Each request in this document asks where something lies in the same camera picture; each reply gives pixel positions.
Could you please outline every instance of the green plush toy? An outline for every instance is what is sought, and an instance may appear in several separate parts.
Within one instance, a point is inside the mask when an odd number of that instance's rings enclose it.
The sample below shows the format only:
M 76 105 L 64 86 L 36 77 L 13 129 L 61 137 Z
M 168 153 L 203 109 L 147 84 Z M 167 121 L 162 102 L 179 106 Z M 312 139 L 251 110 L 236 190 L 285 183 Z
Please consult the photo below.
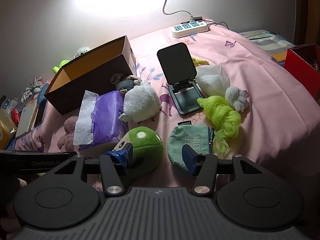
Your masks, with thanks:
M 160 163 L 164 145 L 157 133 L 148 127 L 137 127 L 125 134 L 114 151 L 121 150 L 126 143 L 133 147 L 132 164 L 125 177 L 126 181 L 152 171 Z
M 66 60 L 66 59 L 65 59 L 65 60 L 62 60 L 58 66 L 53 67 L 53 72 L 54 72 L 54 74 L 57 74 L 58 71 L 59 71 L 59 69 L 60 69 L 63 65 L 67 64 L 68 62 L 69 62 L 69 60 Z

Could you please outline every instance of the purple tissue pack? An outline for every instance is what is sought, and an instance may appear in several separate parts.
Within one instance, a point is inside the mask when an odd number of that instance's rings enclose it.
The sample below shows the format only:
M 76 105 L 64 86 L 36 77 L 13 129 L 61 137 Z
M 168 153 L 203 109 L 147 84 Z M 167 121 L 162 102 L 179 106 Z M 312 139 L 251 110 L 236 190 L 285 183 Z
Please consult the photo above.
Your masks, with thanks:
M 116 145 L 128 132 L 128 124 L 119 120 L 123 114 L 124 97 L 118 90 L 96 98 L 94 110 L 91 113 L 91 132 L 93 142 L 80 145 L 79 151 L 93 146 L 113 142 Z

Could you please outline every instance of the lime green mesh sponge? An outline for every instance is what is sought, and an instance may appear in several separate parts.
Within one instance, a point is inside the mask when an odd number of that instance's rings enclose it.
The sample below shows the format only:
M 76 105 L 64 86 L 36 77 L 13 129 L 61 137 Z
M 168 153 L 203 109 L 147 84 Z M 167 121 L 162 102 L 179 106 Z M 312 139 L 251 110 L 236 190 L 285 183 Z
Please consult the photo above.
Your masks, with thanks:
M 234 111 L 228 102 L 220 96 L 198 98 L 197 102 L 204 108 L 205 116 L 212 121 L 216 128 L 213 151 L 219 157 L 223 157 L 229 148 L 225 138 L 238 136 L 241 115 Z

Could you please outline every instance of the power strip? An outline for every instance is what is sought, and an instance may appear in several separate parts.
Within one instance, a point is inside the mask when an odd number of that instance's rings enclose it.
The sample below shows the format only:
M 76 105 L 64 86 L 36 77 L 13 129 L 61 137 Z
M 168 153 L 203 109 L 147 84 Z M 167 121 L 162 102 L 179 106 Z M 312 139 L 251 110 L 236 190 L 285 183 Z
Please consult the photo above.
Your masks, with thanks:
M 195 21 L 182 23 L 171 28 L 175 38 L 181 38 L 196 33 L 203 33 L 209 30 L 208 25 L 204 21 Z

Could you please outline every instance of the tissue paper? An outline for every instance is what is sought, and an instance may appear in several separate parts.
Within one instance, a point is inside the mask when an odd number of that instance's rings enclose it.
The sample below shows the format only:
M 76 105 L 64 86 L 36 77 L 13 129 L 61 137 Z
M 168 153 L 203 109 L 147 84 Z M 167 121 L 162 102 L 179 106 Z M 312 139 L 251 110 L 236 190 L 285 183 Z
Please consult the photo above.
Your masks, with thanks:
M 79 118 L 76 122 L 74 145 L 90 144 L 93 142 L 93 131 L 91 129 L 91 113 L 94 110 L 96 99 L 99 95 L 90 91 L 85 91 L 82 99 Z

